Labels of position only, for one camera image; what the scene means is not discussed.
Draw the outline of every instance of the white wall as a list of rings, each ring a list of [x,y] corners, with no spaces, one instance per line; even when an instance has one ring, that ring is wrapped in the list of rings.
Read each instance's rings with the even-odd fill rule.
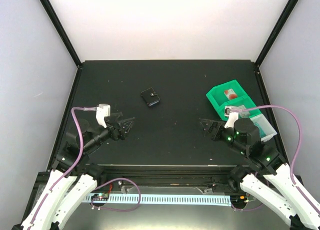
[[[303,128],[301,152],[294,172],[320,201],[320,5],[319,0],[299,0],[261,65],[272,104],[292,110]],[[297,146],[295,121],[282,111],[275,116],[288,156]]]
[[[255,61],[288,0],[50,1],[81,61]]]
[[[21,222],[76,66],[39,0],[0,0],[0,229]]]

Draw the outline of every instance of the cable connector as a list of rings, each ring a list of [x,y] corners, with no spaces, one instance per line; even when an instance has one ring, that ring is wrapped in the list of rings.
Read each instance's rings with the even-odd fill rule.
[[[102,125],[103,127],[107,127],[105,122],[105,117],[109,117],[111,114],[111,107],[108,104],[99,104],[96,108],[96,115],[95,118],[98,121],[98,124]]]
[[[231,113],[231,110],[238,110],[238,108],[237,107],[235,107],[235,106],[225,106],[224,107],[224,116],[225,117],[229,117],[229,115],[230,115],[230,113]]]

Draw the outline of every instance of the black metal frame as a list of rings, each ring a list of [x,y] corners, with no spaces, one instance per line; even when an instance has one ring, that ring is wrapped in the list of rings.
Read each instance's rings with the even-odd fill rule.
[[[271,49],[273,43],[275,42],[277,36],[279,35],[282,27],[286,23],[287,19],[289,18],[291,12],[293,11],[296,3],[298,0],[288,0],[287,4],[285,5],[276,25],[274,26],[273,30],[271,31],[270,36],[268,37],[264,47],[262,48],[258,58],[255,61],[257,67],[260,67],[263,60],[267,56],[269,50]]]
[[[65,32],[61,22],[59,21],[58,16],[56,15],[52,5],[50,4],[49,0],[40,0],[45,8],[48,16],[50,17],[52,23],[54,24],[57,32],[59,33],[62,41],[64,42],[68,52],[70,53],[71,57],[74,60],[74,63],[78,67],[77,73],[72,85],[72,89],[67,101],[67,105],[62,117],[62,122],[60,124],[58,134],[56,137],[56,141],[54,143],[54,147],[52,150],[52,154],[47,166],[49,170],[52,166],[52,163],[55,159],[55,155],[58,152],[59,146],[61,144],[62,135],[64,129],[67,124],[67,119],[69,116],[69,110],[72,106],[73,99],[75,97],[75,93],[77,90],[77,86],[79,83],[79,79],[82,73],[82,63],[70,42],[67,33]],[[265,59],[267,53],[272,47],[275,39],[277,38],[278,34],[280,33],[282,27],[284,26],[286,20],[288,19],[289,15],[291,14],[293,8],[295,7],[298,0],[289,0],[286,4],[283,12],[281,13],[276,25],[274,26],[269,38],[267,39],[260,55],[258,56],[255,63],[252,63],[252,69],[255,72],[256,80],[260,89],[261,97],[263,99],[264,104],[270,104],[268,94],[266,91],[266,87],[264,85],[261,73],[260,73],[260,65]],[[276,123],[276,119],[274,113],[271,109],[266,109],[267,118],[269,119],[271,125],[274,129],[279,133],[279,129]],[[285,148],[281,139],[281,135],[277,134],[275,137],[275,143],[278,150],[285,156],[286,159],[286,152]],[[233,167],[170,167],[170,166],[105,166],[105,171],[110,178],[117,178],[117,177],[127,177],[134,180],[136,183],[142,186],[176,186],[176,187],[203,187],[205,188],[209,182],[225,182],[227,174]],[[29,202],[27,204],[27,208],[24,214],[23,219],[25,219],[28,214],[30,213],[33,202],[35,200],[38,188],[40,185],[46,184],[48,181],[49,174],[47,172],[39,173],[36,179],[35,185],[33,187]],[[223,192],[227,195],[231,195],[229,189],[227,187],[218,187],[217,192]]]
[[[64,45],[66,46],[70,56],[72,57],[75,65],[79,68],[82,66],[82,63],[74,49],[74,47],[71,44],[71,41],[69,40],[69,37],[67,33],[65,32],[64,27],[62,26],[54,8],[52,7],[49,0],[40,0],[41,4],[43,5],[44,9],[46,10],[46,13],[48,14],[49,18],[51,19],[52,23],[54,24],[55,29],[57,30],[58,34],[60,35],[60,38],[62,39]]]
[[[59,21],[59,19],[58,19],[57,15],[56,15],[52,5],[50,4],[50,1],[49,0],[40,0],[40,1],[43,4],[45,10],[47,11],[48,16],[52,20],[57,32],[59,33],[59,35],[61,36],[63,42],[65,43],[65,46],[68,49],[70,55],[72,56],[75,64],[78,66],[78,70],[77,70],[77,73],[76,73],[76,76],[75,76],[75,79],[74,79],[74,83],[72,85],[71,93],[70,93],[69,99],[67,101],[67,105],[66,105],[63,117],[62,117],[62,122],[60,124],[59,131],[58,131],[58,134],[57,134],[57,137],[56,137],[56,141],[54,143],[54,147],[53,147],[53,150],[52,150],[52,154],[51,154],[48,166],[47,166],[47,169],[50,169],[50,167],[51,167],[51,165],[52,165],[52,163],[54,161],[55,155],[57,154],[57,152],[59,150],[59,146],[60,146],[60,143],[61,143],[61,140],[62,140],[62,135],[63,135],[63,132],[64,132],[64,128],[66,127],[67,118],[69,116],[69,111],[68,110],[71,108],[71,105],[72,105],[72,102],[73,102],[73,99],[74,99],[74,96],[75,96],[75,93],[76,93],[76,88],[78,86],[78,82],[79,82],[80,75],[81,75],[81,72],[82,72],[82,68],[81,68],[82,64],[81,64],[81,62],[80,62],[80,60],[78,58],[78,55],[77,55],[75,49],[73,48],[73,46],[72,46],[72,44],[71,44],[71,42],[69,40],[69,38],[68,38],[68,36],[67,36],[67,34],[66,34],[62,24],[61,24],[61,22]],[[266,57],[268,51],[270,50],[272,44],[274,43],[275,39],[277,38],[280,30],[284,26],[286,20],[288,19],[289,15],[291,14],[291,12],[292,12],[292,10],[295,7],[297,2],[298,2],[298,0],[288,0],[284,10],[282,11],[278,21],[276,22],[276,25],[274,26],[269,38],[267,39],[267,41],[266,41],[261,53],[259,54],[256,62],[253,65],[253,70],[255,72],[256,80],[257,80],[257,83],[258,83],[258,86],[259,86],[260,93],[261,93],[261,96],[262,96],[264,104],[270,104],[270,101],[269,101],[269,98],[268,98],[267,91],[265,89],[266,87],[264,85],[262,76],[260,74],[259,66],[261,65],[261,63],[263,62],[264,58]],[[279,133],[279,129],[278,129],[278,126],[277,126],[276,119],[275,119],[273,111],[271,109],[266,109],[266,114],[267,114],[268,119],[270,120],[271,125]],[[275,142],[276,142],[276,147],[279,149],[279,151],[286,157],[286,159],[288,159],[287,156],[286,156],[285,148],[284,148],[284,145],[283,145],[283,142],[282,142],[280,134],[275,136]]]

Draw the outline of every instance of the white backdrop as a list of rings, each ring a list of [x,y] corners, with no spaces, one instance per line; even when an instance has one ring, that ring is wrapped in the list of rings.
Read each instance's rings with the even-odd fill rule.
[[[50,1],[81,61],[255,61],[288,0]]]

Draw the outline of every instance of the red object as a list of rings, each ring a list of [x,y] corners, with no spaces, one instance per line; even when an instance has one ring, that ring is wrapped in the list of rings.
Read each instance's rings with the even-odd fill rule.
[[[236,98],[238,98],[238,96],[236,94],[231,94],[228,97],[229,100],[236,99]]]

